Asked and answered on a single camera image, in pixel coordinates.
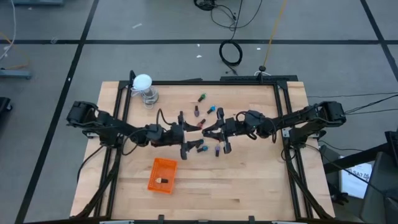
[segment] gray floor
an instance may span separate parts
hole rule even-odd
[[[66,0],[62,7],[17,6],[17,39],[80,39],[90,1]],[[219,0],[238,10],[239,1]],[[281,1],[264,0],[259,15],[236,32],[237,39],[268,39]],[[368,0],[387,40],[398,39],[397,3]],[[244,1],[242,24],[258,1]],[[224,20],[215,12],[217,21]],[[0,1],[0,32],[12,36],[12,7]],[[212,23],[209,12],[192,1],[100,0],[88,38],[96,40],[228,39],[231,32]],[[288,0],[276,39],[377,40],[359,0]],[[130,69],[154,80],[203,78],[218,80],[228,68],[218,55],[218,44],[85,45],[67,100],[30,204],[26,222],[67,218],[76,188],[76,172],[87,140],[66,127],[65,117],[75,100],[96,102],[101,82],[125,80]],[[0,223],[12,223],[39,156],[77,45],[18,45],[31,59],[31,80],[0,79],[0,96],[12,98],[14,111],[0,133]],[[267,45],[242,44],[239,75],[252,75],[262,63]],[[395,58],[398,45],[389,45]],[[228,47],[225,54],[235,52]],[[0,67],[23,63],[11,50]],[[380,45],[273,45],[267,63],[273,75],[298,75],[308,96],[397,91],[398,82]],[[337,100],[346,110],[384,96],[309,98],[310,103]],[[369,110],[398,108],[391,99]],[[324,140],[337,147],[366,149],[385,142],[384,131],[397,129],[396,111],[348,117],[345,125],[329,129]]]

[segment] floor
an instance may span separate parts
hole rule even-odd
[[[238,11],[238,0],[217,3]],[[243,2],[242,24],[258,4]],[[257,17],[236,31],[244,54],[239,75],[252,75],[262,64],[281,4],[264,0]],[[267,72],[297,75],[308,96],[397,91],[397,7],[395,0],[288,0]],[[0,96],[14,105],[0,132],[0,223],[15,222],[39,155],[47,158],[36,188],[29,190],[35,190],[29,209],[21,209],[24,220],[68,218],[87,140],[66,127],[65,118],[75,100],[96,102],[101,82],[126,80],[131,69],[154,80],[219,80],[228,71],[218,47],[231,31],[212,23],[210,13],[192,1],[65,0],[64,6],[17,6],[16,18],[16,45],[30,57],[33,78],[0,79]],[[215,19],[229,22],[222,12]],[[0,0],[0,32],[12,37],[6,0]],[[1,49],[6,45],[0,40]],[[228,60],[236,58],[234,49],[225,52]],[[12,49],[0,67],[20,63],[24,57]],[[336,100],[348,110],[384,97],[308,100]],[[393,98],[368,111],[397,105]],[[397,125],[396,111],[352,115],[342,127],[328,129],[324,140],[367,149],[384,143],[384,131]]]

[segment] orange plastic basket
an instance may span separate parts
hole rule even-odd
[[[173,191],[174,177],[177,173],[177,161],[155,158],[152,173],[148,183],[148,190],[171,194]],[[156,179],[167,179],[167,183],[157,183]]]

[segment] wooden tabletop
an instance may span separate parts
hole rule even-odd
[[[288,82],[293,111],[308,105],[302,82]],[[100,110],[112,114],[118,82],[104,82],[99,94]],[[271,86],[155,86],[159,100],[154,108],[144,108],[140,96],[131,99],[127,122],[137,127],[155,123],[156,112],[162,108],[168,122],[177,122],[179,111],[185,120],[196,125],[203,118],[204,127],[216,121],[216,114],[206,114],[211,105],[224,108],[225,118],[240,111],[257,110],[267,117],[277,117],[275,96]],[[207,98],[198,104],[202,93]],[[124,98],[122,98],[119,119],[121,119]],[[286,113],[282,91],[282,106]],[[199,106],[200,117],[193,114]],[[200,131],[186,133],[186,140],[202,138]],[[280,132],[277,142],[271,138],[256,141],[247,136],[229,138],[230,154],[220,153],[215,157],[214,148],[218,141],[205,138],[207,152],[197,153],[195,148],[188,153],[188,160],[180,158],[180,146],[138,147],[132,154],[121,159],[113,219],[156,220],[165,215],[166,220],[247,220],[254,215],[256,220],[295,220],[290,185],[285,162],[280,158],[282,141]],[[317,147],[315,140],[307,144]],[[99,147],[98,139],[88,140],[85,157]],[[134,143],[127,142],[128,152]],[[319,152],[311,148],[301,150],[308,189],[318,203],[334,216],[328,186]],[[83,168],[76,189],[71,215],[76,215],[96,192],[103,166],[105,150],[92,158]],[[173,193],[160,194],[147,190],[154,158],[163,157],[178,161],[177,176]],[[297,188],[301,214],[305,210],[301,191]],[[104,195],[104,214],[108,191]]]

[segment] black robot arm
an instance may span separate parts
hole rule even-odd
[[[240,121],[239,115],[244,115],[244,120]],[[202,133],[204,137],[224,142],[228,142],[230,136],[239,135],[247,135],[255,140],[257,136],[254,133],[260,138],[268,138],[280,129],[306,123],[301,128],[292,128],[289,131],[289,143],[295,147],[303,147],[310,135],[320,132],[325,127],[338,127],[346,122],[343,107],[335,101],[324,101],[306,106],[302,110],[278,118],[268,118],[258,111],[249,110],[239,112],[235,119],[224,120],[223,109],[218,108],[217,118],[217,122],[203,129]],[[213,131],[217,129],[220,129],[220,132],[214,133]],[[224,148],[224,152],[231,152],[229,143]]]
[[[187,152],[200,140],[185,142],[184,131],[198,131],[201,127],[192,126],[184,121],[183,113],[178,116],[178,123],[171,123],[166,130],[159,124],[148,124],[145,127],[134,127],[124,121],[101,111],[93,103],[75,101],[67,116],[69,126],[82,128],[83,134],[96,133],[102,146],[116,147],[120,136],[128,138],[140,147],[149,143],[154,147],[181,145],[181,157],[187,159]]]

